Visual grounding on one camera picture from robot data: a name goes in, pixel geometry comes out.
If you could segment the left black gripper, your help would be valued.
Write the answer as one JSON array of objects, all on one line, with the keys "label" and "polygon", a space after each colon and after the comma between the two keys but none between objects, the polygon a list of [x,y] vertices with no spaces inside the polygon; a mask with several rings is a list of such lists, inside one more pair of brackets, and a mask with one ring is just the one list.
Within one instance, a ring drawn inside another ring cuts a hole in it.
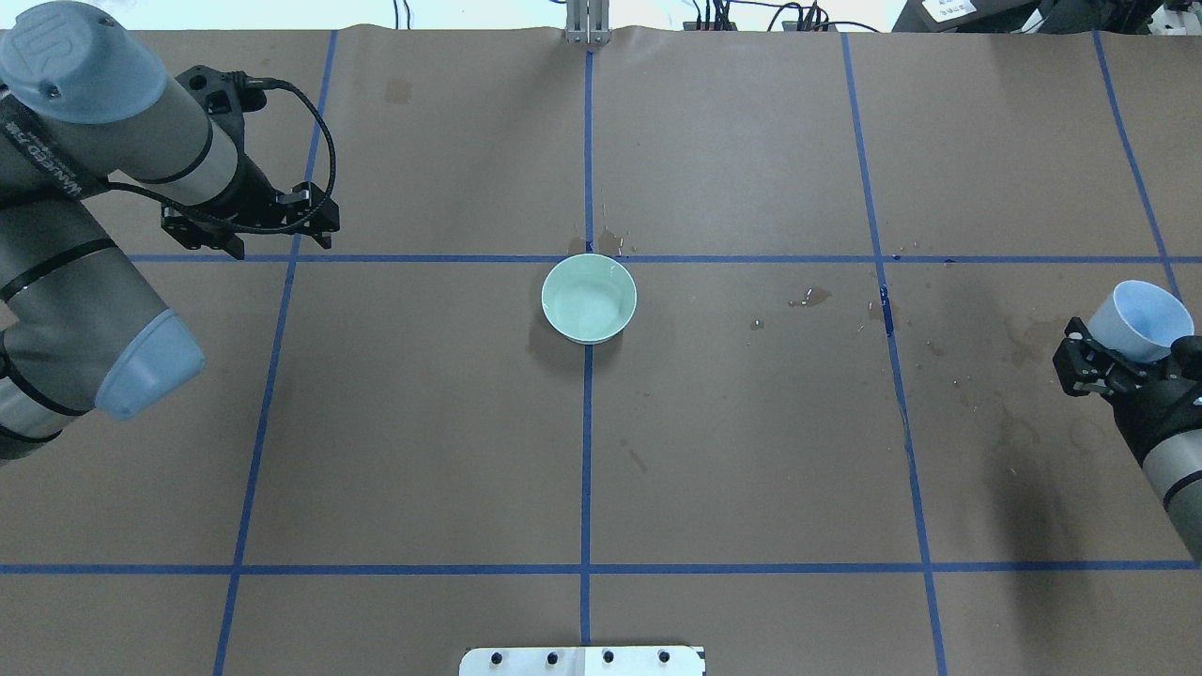
[{"label": "left black gripper", "polygon": [[238,164],[232,185],[206,204],[177,210],[162,206],[160,226],[180,247],[189,250],[222,250],[240,260],[245,256],[244,235],[304,235],[325,250],[333,245],[333,235],[343,229],[340,210],[333,198],[337,165],[331,164],[325,186],[302,180],[288,190],[279,190],[245,150],[246,113],[261,111],[269,91],[287,91],[308,109],[326,142],[328,158],[337,159],[331,129],[310,97],[288,81],[252,77],[243,71],[216,71],[194,66],[177,77],[209,120],[228,134],[236,143]]}]

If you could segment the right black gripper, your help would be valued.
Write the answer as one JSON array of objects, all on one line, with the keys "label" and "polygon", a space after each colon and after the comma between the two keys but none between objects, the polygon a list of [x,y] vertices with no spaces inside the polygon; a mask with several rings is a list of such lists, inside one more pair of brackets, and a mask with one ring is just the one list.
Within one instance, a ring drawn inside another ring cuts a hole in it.
[{"label": "right black gripper", "polygon": [[1100,395],[1138,466],[1177,434],[1201,428],[1201,338],[1184,336],[1170,355],[1137,363],[1094,338],[1085,321],[1070,319],[1053,356],[1057,380],[1070,397]]}]

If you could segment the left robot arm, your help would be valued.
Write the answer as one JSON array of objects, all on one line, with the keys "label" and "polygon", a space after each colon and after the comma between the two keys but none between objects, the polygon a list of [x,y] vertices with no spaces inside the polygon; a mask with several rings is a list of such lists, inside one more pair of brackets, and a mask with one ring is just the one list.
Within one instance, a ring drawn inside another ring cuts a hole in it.
[{"label": "left robot arm", "polygon": [[[268,91],[300,99],[328,153],[323,186],[279,190],[249,158],[244,117]],[[87,200],[149,198],[180,247],[240,260],[243,237],[340,229],[337,150],[288,81],[194,66],[172,76],[103,8],[52,1],[2,32],[2,462],[99,410],[125,421],[198,376],[194,333]]]}]

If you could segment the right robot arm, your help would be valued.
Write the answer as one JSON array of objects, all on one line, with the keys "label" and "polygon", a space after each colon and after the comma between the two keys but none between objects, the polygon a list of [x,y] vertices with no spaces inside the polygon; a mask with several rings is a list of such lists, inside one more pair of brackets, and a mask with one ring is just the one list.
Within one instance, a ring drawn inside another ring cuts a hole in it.
[{"label": "right robot arm", "polygon": [[1178,338],[1164,358],[1142,364],[1069,320],[1053,355],[1065,395],[1097,393],[1194,563],[1201,561],[1201,339]]}]

